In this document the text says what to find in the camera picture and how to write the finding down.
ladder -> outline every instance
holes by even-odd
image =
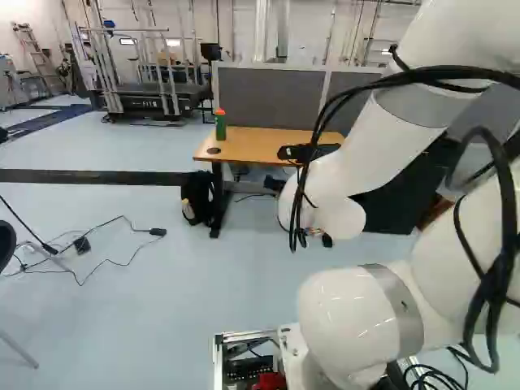
[[[53,96],[64,92],[66,85],[56,72],[54,64],[50,61],[50,51],[40,47],[29,23],[17,24],[13,22],[12,28],[24,49],[24,53],[31,57],[47,93]]]

desk leg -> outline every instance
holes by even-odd
[[[222,163],[211,163],[211,169],[213,170],[217,180],[214,184],[214,203],[216,205],[216,210],[213,223],[211,224],[210,238],[219,238],[220,229],[222,228],[223,219],[226,210],[228,209],[232,193],[224,189]]]

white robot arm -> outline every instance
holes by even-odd
[[[401,41],[399,55],[411,68],[455,64],[515,72],[520,69],[516,11],[520,3],[514,0],[500,6],[488,0],[426,1]],[[400,69],[392,63],[389,71]],[[450,82],[472,88],[490,84]],[[424,84],[372,93],[342,147],[310,164],[305,194],[317,208],[304,201],[302,226],[322,228],[333,238],[359,234],[365,213],[347,197],[391,180],[477,96]],[[520,191],[514,186],[520,183],[520,162],[512,164],[511,172],[506,206],[504,175],[494,175],[421,234],[411,259],[324,271],[303,284],[299,322],[308,358],[336,386],[368,388],[387,362],[467,342],[473,332],[518,331],[520,277],[514,261],[496,261],[516,255],[516,219],[509,227],[503,219],[507,207],[509,215],[520,215],[514,196],[510,199]],[[292,178],[279,201],[285,226],[296,186]],[[493,279],[499,273],[507,280]],[[508,301],[493,301],[493,293],[502,298],[507,293]],[[497,329],[485,318],[472,322],[479,300],[480,309],[483,301],[490,308],[482,317],[494,318]]]

cubicle divider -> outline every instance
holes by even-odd
[[[227,124],[311,130],[324,102],[341,90],[381,77],[381,68],[294,67],[284,63],[213,63],[215,106]],[[345,106],[327,131],[347,135],[369,94]]]

window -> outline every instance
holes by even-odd
[[[120,38],[119,43],[121,45],[135,45],[136,39],[135,38]]]
[[[166,44],[170,47],[180,46],[180,39],[166,39]]]

